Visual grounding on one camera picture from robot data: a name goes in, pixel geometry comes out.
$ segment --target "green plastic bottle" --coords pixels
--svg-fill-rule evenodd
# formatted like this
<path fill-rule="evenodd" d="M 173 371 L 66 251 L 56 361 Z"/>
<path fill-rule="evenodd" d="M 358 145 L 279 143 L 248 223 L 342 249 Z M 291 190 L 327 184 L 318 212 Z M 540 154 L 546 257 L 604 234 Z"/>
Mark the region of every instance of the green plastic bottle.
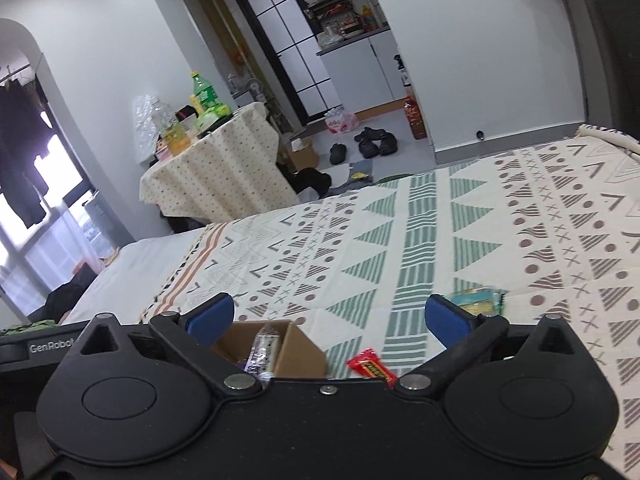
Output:
<path fill-rule="evenodd" d="M 201 78 L 198 72 L 191 72 L 191 77 L 193 77 L 193 94 L 205 112 L 212 108 L 215 110 L 222 104 L 209 81 Z"/>

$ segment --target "black clothing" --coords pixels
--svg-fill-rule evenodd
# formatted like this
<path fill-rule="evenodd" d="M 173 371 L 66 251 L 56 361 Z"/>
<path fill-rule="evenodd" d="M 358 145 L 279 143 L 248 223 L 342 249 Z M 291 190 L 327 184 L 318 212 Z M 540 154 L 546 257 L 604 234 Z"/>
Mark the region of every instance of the black clothing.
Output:
<path fill-rule="evenodd" d="M 0 88 L 0 192 L 27 228 L 46 214 L 38 192 L 44 196 L 49 186 L 33 163 L 49 154 L 53 133 L 18 82 Z"/>

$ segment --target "plastic bottle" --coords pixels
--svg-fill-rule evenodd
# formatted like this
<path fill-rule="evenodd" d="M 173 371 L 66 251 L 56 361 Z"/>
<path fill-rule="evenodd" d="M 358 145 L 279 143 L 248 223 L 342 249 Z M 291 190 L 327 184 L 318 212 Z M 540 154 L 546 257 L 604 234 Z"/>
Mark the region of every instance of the plastic bottle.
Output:
<path fill-rule="evenodd" d="M 407 97 L 404 102 L 404 114 L 409 121 L 409 126 L 411 126 L 411 133 L 414 135 L 414 139 L 426 139 L 427 128 L 424 125 L 424 120 L 420 113 L 418 103 L 415 102 L 415 99 L 411 96 Z"/>
<path fill-rule="evenodd" d="M 362 17 L 364 21 L 364 29 L 369 32 L 372 30 L 376 30 L 378 28 L 378 22 L 376 21 L 376 16 L 373 14 L 373 10 L 370 5 L 365 5 L 362 7 Z"/>
<path fill-rule="evenodd" d="M 215 110 L 222 104 L 209 81 L 200 77 L 198 72 L 191 72 L 191 77 L 193 77 L 193 94 L 205 112 L 212 108 Z"/>
<path fill-rule="evenodd" d="M 152 107 L 151 117 L 158 126 L 160 136 L 166 142 L 172 155 L 178 155 L 191 146 L 191 139 L 171 108 L 160 100 L 155 100 Z"/>

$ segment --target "bed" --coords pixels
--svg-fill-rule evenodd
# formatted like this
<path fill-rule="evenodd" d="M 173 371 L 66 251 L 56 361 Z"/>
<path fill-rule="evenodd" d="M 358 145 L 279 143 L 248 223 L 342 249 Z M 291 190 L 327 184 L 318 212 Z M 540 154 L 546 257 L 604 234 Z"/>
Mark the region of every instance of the bed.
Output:
<path fill-rule="evenodd" d="M 606 459 L 640 471 L 640 163 L 594 137 L 513 150 L 125 248 L 66 322 L 188 312 L 217 292 L 238 319 L 292 319 L 329 373 L 373 347 L 402 374 L 442 351 L 425 299 L 506 294 L 512 323 L 560 314 L 620 401 Z"/>

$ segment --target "white bedsheet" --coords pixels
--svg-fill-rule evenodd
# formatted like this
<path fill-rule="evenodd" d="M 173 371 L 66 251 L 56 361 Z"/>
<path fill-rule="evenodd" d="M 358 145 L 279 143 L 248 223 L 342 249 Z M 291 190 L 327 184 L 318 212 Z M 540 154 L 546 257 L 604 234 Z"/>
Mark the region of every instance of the white bedsheet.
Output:
<path fill-rule="evenodd" d="M 128 245 L 91 284 L 64 324 L 111 312 L 121 324 L 137 323 L 140 312 L 153 303 L 167 279 L 202 234 L 198 229 L 163 238 L 148 238 Z"/>

